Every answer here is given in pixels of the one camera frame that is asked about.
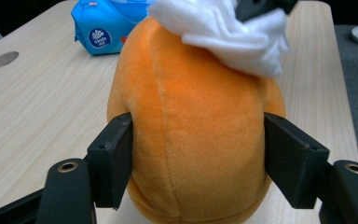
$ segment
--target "wood grain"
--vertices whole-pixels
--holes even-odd
[[[0,207],[44,186],[48,168],[83,158],[106,124],[118,55],[91,57],[74,41],[76,1],[51,8],[0,40]],[[293,52],[279,79],[288,119],[330,148],[330,161],[358,161],[330,8],[299,2],[287,24]],[[314,210],[294,210],[275,186],[249,223],[317,223]],[[97,209],[99,223],[149,223],[125,195],[121,208]]]

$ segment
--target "white cloth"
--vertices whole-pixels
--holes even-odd
[[[208,49],[221,63],[257,76],[282,73],[289,50],[286,15],[275,9],[246,22],[235,18],[236,0],[156,0],[149,14],[185,44]]]

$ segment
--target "tissue pack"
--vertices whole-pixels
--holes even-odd
[[[72,10],[75,41],[91,55],[119,53],[150,0],[79,0]]]

